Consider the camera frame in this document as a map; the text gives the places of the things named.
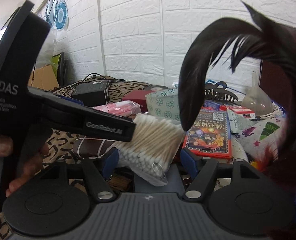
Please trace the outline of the pink packet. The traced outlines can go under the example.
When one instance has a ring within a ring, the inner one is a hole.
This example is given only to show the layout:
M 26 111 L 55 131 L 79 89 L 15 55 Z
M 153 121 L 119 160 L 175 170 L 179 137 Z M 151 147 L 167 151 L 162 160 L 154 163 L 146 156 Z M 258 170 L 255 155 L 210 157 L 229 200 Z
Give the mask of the pink packet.
M 109 103 L 102 106 L 96 106 L 94 109 L 105 113 L 110 113 L 120 116 L 131 116 L 141 113 L 141 107 L 138 103 L 130 100 Z

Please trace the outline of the black hair claw clip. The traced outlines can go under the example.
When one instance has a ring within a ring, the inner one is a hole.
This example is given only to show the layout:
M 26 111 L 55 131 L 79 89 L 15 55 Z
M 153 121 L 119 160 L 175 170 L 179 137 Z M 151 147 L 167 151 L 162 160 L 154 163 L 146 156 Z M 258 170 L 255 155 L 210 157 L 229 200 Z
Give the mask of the black hair claw clip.
M 205 99 L 232 104 L 238 102 L 239 100 L 233 92 L 227 89 L 227 84 L 224 81 L 220 81 L 215 84 L 206 83 Z

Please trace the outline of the dark red flat box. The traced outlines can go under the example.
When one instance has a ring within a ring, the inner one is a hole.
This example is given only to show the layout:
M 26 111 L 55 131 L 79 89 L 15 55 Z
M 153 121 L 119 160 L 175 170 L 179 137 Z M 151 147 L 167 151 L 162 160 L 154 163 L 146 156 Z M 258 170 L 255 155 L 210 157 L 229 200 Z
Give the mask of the dark red flat box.
M 142 112 L 147 112 L 146 96 L 152 92 L 152 90 L 132 90 L 122 98 L 122 101 L 136 102 L 140 105 Z

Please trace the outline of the clear plastic funnel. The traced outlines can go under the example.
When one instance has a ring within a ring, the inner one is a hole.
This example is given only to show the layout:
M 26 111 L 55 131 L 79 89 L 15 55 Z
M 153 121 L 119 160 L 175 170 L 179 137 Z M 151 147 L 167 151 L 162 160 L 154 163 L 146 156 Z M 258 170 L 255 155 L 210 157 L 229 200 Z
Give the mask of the clear plastic funnel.
M 255 71 L 252 71 L 252 87 L 243 98 L 241 106 L 253 110 L 256 116 L 273 113 L 272 101 L 259 87 L 258 77 Z

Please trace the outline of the black red feather duster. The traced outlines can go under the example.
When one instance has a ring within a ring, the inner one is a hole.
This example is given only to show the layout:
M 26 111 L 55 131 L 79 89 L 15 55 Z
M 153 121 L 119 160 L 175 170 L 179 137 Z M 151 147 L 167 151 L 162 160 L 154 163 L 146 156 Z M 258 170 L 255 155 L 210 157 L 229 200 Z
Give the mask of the black red feather duster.
M 293 30 L 247 7 L 252 23 L 221 18 L 208 25 L 192 42 L 179 75 L 179 111 L 181 124 L 188 130 L 204 102 L 208 68 L 232 49 L 230 68 L 235 70 L 245 57 L 264 61 L 260 79 L 272 93 L 284 92 L 288 107 L 284 142 L 279 159 L 267 173 L 286 186 L 296 188 L 296 40 Z

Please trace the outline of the colourful card box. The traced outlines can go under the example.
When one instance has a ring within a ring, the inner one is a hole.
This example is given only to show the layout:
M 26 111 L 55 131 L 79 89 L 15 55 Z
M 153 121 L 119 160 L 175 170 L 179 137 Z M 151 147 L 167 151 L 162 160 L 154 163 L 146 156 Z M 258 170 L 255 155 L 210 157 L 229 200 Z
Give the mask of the colourful card box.
M 199 157 L 230 163 L 233 154 L 228 114 L 225 111 L 201 109 L 187 131 L 183 148 L 188 148 Z

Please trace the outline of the brown striped case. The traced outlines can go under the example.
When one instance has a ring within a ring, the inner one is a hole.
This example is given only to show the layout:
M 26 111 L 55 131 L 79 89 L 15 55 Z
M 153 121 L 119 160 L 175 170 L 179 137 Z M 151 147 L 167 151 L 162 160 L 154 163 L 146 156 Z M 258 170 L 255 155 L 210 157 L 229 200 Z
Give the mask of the brown striped case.
M 81 159 L 97 159 L 109 152 L 114 144 L 113 140 L 82 137 L 75 140 L 72 151 Z

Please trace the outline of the white patterned fabric pouch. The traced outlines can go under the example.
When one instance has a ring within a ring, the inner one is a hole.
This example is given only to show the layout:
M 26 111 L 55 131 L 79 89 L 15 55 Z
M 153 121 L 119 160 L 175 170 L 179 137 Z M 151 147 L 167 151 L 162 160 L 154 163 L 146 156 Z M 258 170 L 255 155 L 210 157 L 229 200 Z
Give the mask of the white patterned fabric pouch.
M 276 161 L 279 147 L 285 141 L 287 117 L 274 113 L 271 117 L 253 122 L 252 126 L 234 134 L 244 151 L 256 161 Z

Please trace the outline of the patterned table cloth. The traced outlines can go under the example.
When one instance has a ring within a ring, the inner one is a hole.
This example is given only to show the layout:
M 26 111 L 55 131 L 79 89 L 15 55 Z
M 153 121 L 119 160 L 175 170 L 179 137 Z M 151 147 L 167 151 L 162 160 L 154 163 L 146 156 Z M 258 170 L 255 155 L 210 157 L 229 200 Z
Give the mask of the patterned table cloth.
M 95 107 L 108 103 L 121 102 L 122 99 L 134 90 L 156 92 L 164 89 L 162 85 L 152 85 L 139 81 L 126 81 L 111 76 L 99 76 L 93 74 L 85 81 L 78 81 L 72 85 L 61 88 L 55 92 L 68 98 L 77 99 L 83 105 Z M 78 147 L 83 136 L 57 129 L 47 140 L 49 153 L 43 156 L 43 168 L 57 160 L 64 160 L 67 164 L 79 163 L 81 157 L 73 150 Z M 7 239 L 11 235 L 6 225 L 3 214 L 0 213 L 0 239 Z

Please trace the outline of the cotton swabs bag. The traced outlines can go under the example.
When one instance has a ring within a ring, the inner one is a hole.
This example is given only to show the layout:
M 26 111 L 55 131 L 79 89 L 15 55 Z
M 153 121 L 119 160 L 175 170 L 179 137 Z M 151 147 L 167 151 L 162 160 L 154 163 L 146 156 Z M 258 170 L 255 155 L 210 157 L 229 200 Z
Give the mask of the cotton swabs bag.
M 162 178 L 183 142 L 185 132 L 177 120 L 164 119 L 148 114 L 137 114 L 131 142 L 117 141 L 119 166 L 126 166 L 134 173 L 144 172 Z

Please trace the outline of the black power adapter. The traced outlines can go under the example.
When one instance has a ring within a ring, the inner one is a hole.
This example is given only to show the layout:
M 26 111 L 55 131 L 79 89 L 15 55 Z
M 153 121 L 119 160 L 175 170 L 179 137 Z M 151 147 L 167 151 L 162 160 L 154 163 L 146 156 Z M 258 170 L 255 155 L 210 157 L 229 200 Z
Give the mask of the black power adapter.
M 108 81 L 91 81 L 80 83 L 71 97 L 83 102 L 85 106 L 96 107 L 108 102 Z

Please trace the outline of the cardboard box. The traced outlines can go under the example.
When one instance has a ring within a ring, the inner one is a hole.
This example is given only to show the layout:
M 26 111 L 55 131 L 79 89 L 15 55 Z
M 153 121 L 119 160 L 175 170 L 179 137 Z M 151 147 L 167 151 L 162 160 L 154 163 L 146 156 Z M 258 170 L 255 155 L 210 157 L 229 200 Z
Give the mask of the cardboard box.
M 51 65 L 32 70 L 28 85 L 46 91 L 52 91 L 59 88 L 57 78 Z

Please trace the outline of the blue wall decoration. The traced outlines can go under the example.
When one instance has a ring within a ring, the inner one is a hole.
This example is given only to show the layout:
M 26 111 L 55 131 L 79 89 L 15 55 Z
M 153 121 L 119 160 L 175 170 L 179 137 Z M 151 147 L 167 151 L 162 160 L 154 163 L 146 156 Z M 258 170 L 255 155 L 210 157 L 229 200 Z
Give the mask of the blue wall decoration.
M 65 0 L 48 0 L 43 19 L 56 30 L 63 30 L 68 25 L 68 6 Z

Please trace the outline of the green patterned paper cup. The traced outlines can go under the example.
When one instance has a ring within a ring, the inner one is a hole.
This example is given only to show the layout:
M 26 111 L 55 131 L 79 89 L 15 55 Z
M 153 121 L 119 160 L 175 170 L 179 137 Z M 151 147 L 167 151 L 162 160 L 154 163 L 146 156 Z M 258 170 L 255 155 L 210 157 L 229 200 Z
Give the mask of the green patterned paper cup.
M 180 120 L 178 90 L 176 88 L 152 92 L 145 97 L 149 115 Z

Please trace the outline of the dark red wooden board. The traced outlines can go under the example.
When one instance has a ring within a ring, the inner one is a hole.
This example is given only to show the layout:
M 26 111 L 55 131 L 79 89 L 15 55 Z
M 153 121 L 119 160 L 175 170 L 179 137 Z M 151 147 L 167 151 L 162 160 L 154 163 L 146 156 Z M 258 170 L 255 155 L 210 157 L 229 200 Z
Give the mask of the dark red wooden board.
M 296 43 L 296 28 L 288 25 L 283 25 L 283 27 L 290 32 Z M 261 61 L 259 87 L 272 101 L 283 107 L 285 112 L 290 110 L 292 88 L 281 67 L 267 61 Z

